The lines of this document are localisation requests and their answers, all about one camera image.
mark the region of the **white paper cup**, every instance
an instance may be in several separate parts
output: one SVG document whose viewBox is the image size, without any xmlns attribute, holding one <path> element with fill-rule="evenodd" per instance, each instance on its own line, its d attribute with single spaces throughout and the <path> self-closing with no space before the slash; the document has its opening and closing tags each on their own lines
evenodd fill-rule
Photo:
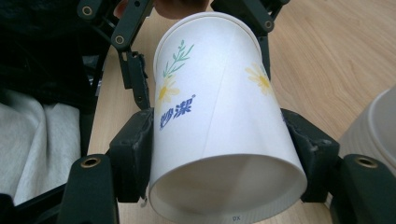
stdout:
<svg viewBox="0 0 396 224">
<path fill-rule="evenodd" d="M 252 223 L 300 198 L 306 177 L 244 23 L 218 12 L 179 21 L 157 48 L 154 75 L 157 213 L 178 223 Z"/>
<path fill-rule="evenodd" d="M 357 153 L 375 158 L 396 176 L 396 86 L 375 97 L 339 143 L 340 156 Z"/>
</svg>

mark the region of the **white cloth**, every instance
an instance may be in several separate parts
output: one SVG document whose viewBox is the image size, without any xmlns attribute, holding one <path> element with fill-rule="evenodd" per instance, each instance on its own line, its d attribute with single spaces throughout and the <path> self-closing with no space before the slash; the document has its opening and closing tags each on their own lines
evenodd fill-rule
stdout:
<svg viewBox="0 0 396 224">
<path fill-rule="evenodd" d="M 64 184 L 79 138 L 78 109 L 0 89 L 0 192 L 20 204 Z"/>
</svg>

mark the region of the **black plastic bracket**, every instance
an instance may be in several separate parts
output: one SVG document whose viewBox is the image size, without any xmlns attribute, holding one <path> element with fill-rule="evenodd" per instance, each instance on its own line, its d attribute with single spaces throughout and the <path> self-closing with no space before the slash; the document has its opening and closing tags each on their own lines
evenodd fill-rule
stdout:
<svg viewBox="0 0 396 224">
<path fill-rule="evenodd" d="M 114 188 L 120 203 L 146 199 L 152 151 L 154 109 L 132 115 L 110 143 L 106 153 L 111 160 Z"/>
<path fill-rule="evenodd" d="M 153 0 L 129 1 L 119 20 L 112 15 L 118 2 L 83 0 L 78 4 L 78 15 L 117 50 L 125 89 L 133 89 L 137 106 L 147 109 L 149 87 L 145 61 L 142 54 L 131 52 L 131 45 L 152 10 Z"/>
<path fill-rule="evenodd" d="M 301 200 L 324 203 L 326 174 L 338 161 L 339 144 L 303 116 L 286 109 L 282 114 L 308 180 Z"/>
<path fill-rule="evenodd" d="M 120 223 L 111 163 L 106 155 L 94 154 L 73 163 L 56 223 Z"/>
</svg>

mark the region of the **table surface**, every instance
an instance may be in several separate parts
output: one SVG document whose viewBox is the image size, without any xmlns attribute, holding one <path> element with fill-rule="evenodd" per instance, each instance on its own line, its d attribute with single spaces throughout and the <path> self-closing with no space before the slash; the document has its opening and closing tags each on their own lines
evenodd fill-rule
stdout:
<svg viewBox="0 0 396 224">
<path fill-rule="evenodd" d="M 269 34 L 272 84 L 280 106 L 339 139 L 364 107 L 396 84 L 395 11 L 393 0 L 291 0 Z M 151 102 L 154 52 L 174 23 L 153 10 L 132 46 L 145 54 Z M 105 153 L 136 111 L 132 91 L 123 88 L 117 52 L 110 49 L 89 153 Z M 149 203 L 120 204 L 119 208 L 122 224 L 171 223 Z M 297 202 L 260 223 L 326 224 L 332 220 L 324 204 Z"/>
</svg>

